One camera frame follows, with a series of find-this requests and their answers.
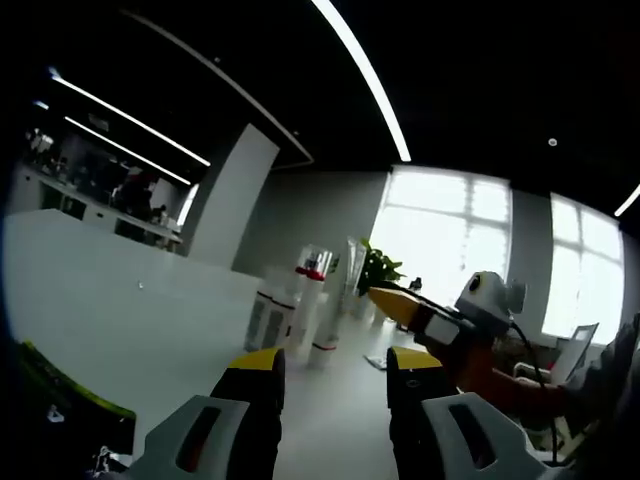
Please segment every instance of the ceiling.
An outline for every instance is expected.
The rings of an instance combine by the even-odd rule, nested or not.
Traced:
[[[125,3],[215,61],[296,132],[315,160],[305,168],[398,163],[360,71],[310,1]],[[610,215],[640,182],[640,32],[625,12],[333,3],[380,77],[412,165],[508,178]],[[277,166],[306,159],[211,70],[113,6],[61,21],[45,58],[64,78],[197,154],[206,157],[221,132],[249,118],[282,147]],[[166,152],[153,153],[194,178],[202,174],[189,157]],[[640,206],[621,220],[638,232]]]

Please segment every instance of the black cable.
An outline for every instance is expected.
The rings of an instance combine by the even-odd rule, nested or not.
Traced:
[[[529,343],[529,340],[527,340],[527,337],[525,337],[524,332],[520,329],[520,327],[515,322],[511,322],[511,328],[513,328],[516,332],[518,332],[518,335],[520,335],[520,339],[524,343],[524,347],[529,352],[529,356],[531,357],[531,363],[533,364],[533,369],[536,372],[536,380],[540,384],[540,388],[545,392],[548,392],[547,387],[544,381],[542,380],[542,374],[540,373],[540,368],[538,367],[538,360],[536,359],[536,354],[533,351],[533,347]],[[556,430],[556,420],[554,417],[551,417],[550,426],[551,426],[552,460],[553,460],[553,465],[555,466],[558,464],[558,431]]]

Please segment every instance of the led light strip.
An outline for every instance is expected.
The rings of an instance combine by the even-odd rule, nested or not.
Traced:
[[[615,211],[614,215],[616,217],[619,217],[620,215],[622,215],[624,211],[627,208],[629,208],[631,204],[635,202],[638,197],[640,197],[640,185],[638,185],[636,189],[633,191],[633,193],[629,195],[629,198],[627,198],[625,202],[622,205],[620,205],[620,208],[618,208],[618,210]]]
[[[360,46],[358,39],[355,37],[349,28],[349,25],[344,21],[338,10],[336,10],[336,7],[333,6],[331,0],[312,0],[312,2],[335,30],[340,40],[342,40],[342,43],[351,54],[353,61],[356,62],[356,65],[360,69],[367,85],[369,85],[371,93],[376,99],[380,111],[382,111],[382,116],[387,122],[387,127],[389,128],[393,141],[398,149],[400,160],[403,162],[410,162],[411,156],[409,155],[407,143],[404,141],[404,136],[402,135],[398,119],[393,112],[393,108],[391,108],[391,103],[389,102],[389,98],[387,97],[384,88],[382,88],[382,83],[380,83],[380,79],[373,69],[367,54],[364,53],[364,50]]]
[[[74,125],[80,127],[81,129],[83,129],[86,132],[89,132],[91,135],[95,135],[96,137],[98,137],[101,140],[104,140],[105,142],[113,145],[114,147],[119,148],[120,150],[122,150],[123,152],[127,152],[129,155],[131,155],[132,157],[137,158],[138,160],[142,160],[145,163],[148,163],[149,165],[151,165],[154,168],[157,168],[158,170],[160,170],[161,172],[166,173],[167,175],[175,178],[176,180],[181,181],[182,183],[184,183],[185,185],[191,185],[191,182],[189,180],[185,180],[184,178],[176,175],[173,172],[170,172],[169,170],[167,170],[166,168],[161,167],[160,165],[153,163],[151,160],[147,160],[146,158],[144,158],[142,155],[138,155],[136,152],[132,152],[131,150],[129,150],[126,147],[123,147],[122,145],[114,142],[113,140],[109,140],[107,137],[100,135],[98,132],[94,132],[93,130],[91,130],[88,127],[85,127],[84,125],[82,125],[79,122],[76,122],[73,118],[69,118],[69,117],[64,117],[64,119],[67,122],[73,123]]]
[[[56,73],[52,72],[51,75],[51,79],[55,82],[60,83],[61,85],[64,85],[65,87],[69,87],[72,90],[75,90],[76,92],[78,92],[81,95],[84,95],[87,98],[90,98],[91,100],[93,100],[96,103],[99,103],[100,105],[102,105],[103,107],[108,108],[109,110],[111,110],[112,112],[117,113],[118,115],[120,115],[121,117],[126,118],[127,120],[135,123],[136,125],[138,125],[139,127],[144,128],[147,132],[154,134],[156,137],[164,140],[165,142],[167,142],[169,145],[172,145],[174,147],[176,147],[178,150],[180,150],[181,152],[186,153],[187,155],[189,155],[191,158],[196,159],[197,161],[199,161],[200,163],[202,163],[203,165],[206,165],[207,167],[211,165],[211,162],[206,161],[204,158],[200,157],[199,155],[196,155],[195,153],[193,153],[191,150],[188,150],[186,148],[184,148],[182,145],[180,145],[179,143],[174,142],[173,140],[171,140],[169,137],[161,134],[160,132],[158,132],[157,130],[154,130],[153,128],[151,128],[149,125],[146,125],[144,123],[142,123],[140,120],[138,120],[137,118],[132,117],[131,115],[129,115],[128,113],[123,112],[122,110],[120,110],[119,108],[114,107],[113,105],[105,102],[104,100],[99,99],[98,97],[96,97],[95,95],[90,94],[89,92],[87,92],[86,90],[81,89],[80,87],[77,87],[76,85],[74,85],[73,83],[67,82],[64,78],[60,77],[59,75],[57,75]]]

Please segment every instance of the bright window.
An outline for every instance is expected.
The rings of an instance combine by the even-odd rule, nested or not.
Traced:
[[[397,168],[371,235],[400,282],[422,278],[422,295],[450,305],[479,270],[506,277],[511,193],[505,181],[462,172]]]
[[[542,333],[571,337],[600,323],[593,342],[616,335],[622,313],[622,239],[615,220],[557,195],[551,197],[553,264]]]

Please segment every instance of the green object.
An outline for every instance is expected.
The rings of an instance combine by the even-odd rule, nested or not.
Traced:
[[[383,254],[382,250],[371,248],[371,244],[366,238],[363,238],[360,242],[367,249],[367,256],[358,280],[358,294],[360,296],[365,295],[371,287],[384,282],[397,282],[404,277],[404,275],[396,271],[396,268],[402,266],[402,262],[394,262]]]

